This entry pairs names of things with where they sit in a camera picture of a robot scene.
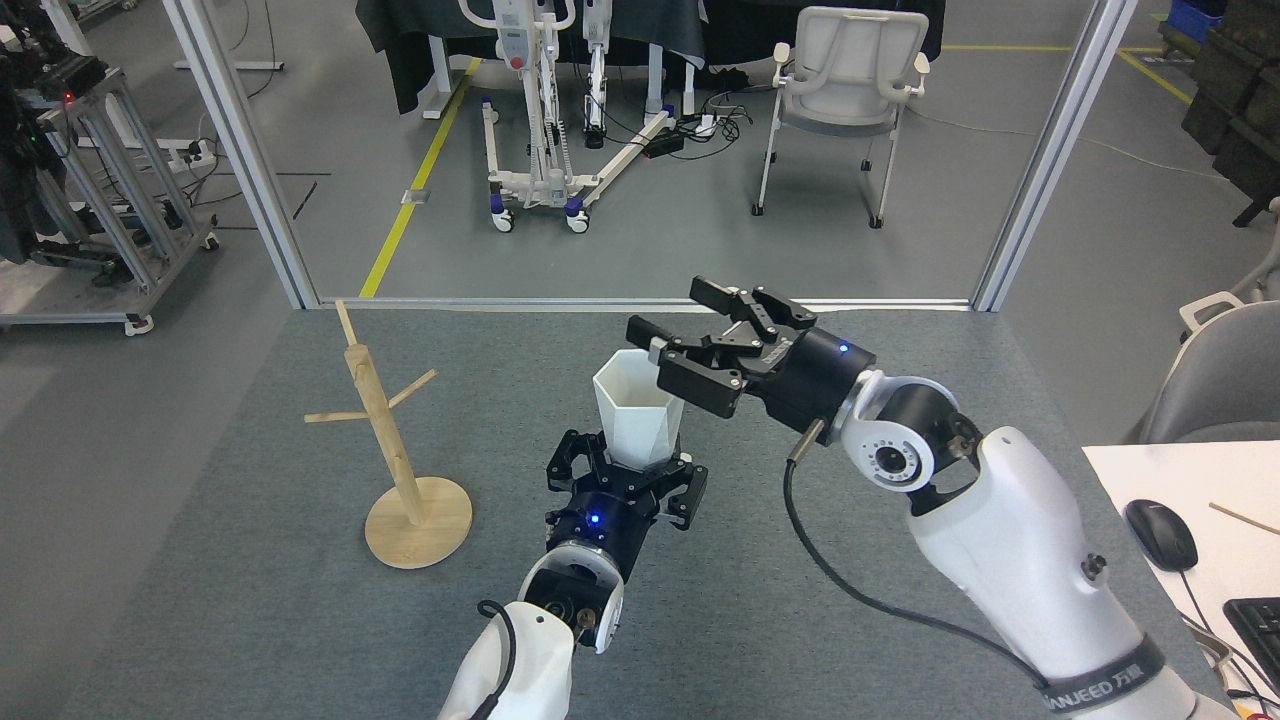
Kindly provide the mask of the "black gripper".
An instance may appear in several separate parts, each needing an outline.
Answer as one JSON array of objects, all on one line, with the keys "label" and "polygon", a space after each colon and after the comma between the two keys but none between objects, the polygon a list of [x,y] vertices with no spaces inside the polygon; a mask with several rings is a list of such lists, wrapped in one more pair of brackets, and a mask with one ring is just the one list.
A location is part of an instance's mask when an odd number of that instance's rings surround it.
[{"label": "black gripper", "polygon": [[[658,388],[717,416],[731,418],[740,397],[751,395],[783,425],[803,433],[820,419],[820,434],[832,436],[858,377],[877,363],[852,341],[812,328],[814,313],[764,286],[740,290],[695,275],[690,299],[733,323],[690,338],[631,316],[627,341],[657,366]],[[783,327],[803,332],[777,361]]]},{"label": "black gripper", "polygon": [[[708,468],[681,454],[649,477],[608,470],[605,433],[566,430],[547,464],[547,487],[571,492],[568,505],[550,514],[547,550],[577,541],[603,551],[625,582],[631,577],[646,533],[659,520],[689,530],[707,488]],[[573,462],[588,470],[577,474]]]}]

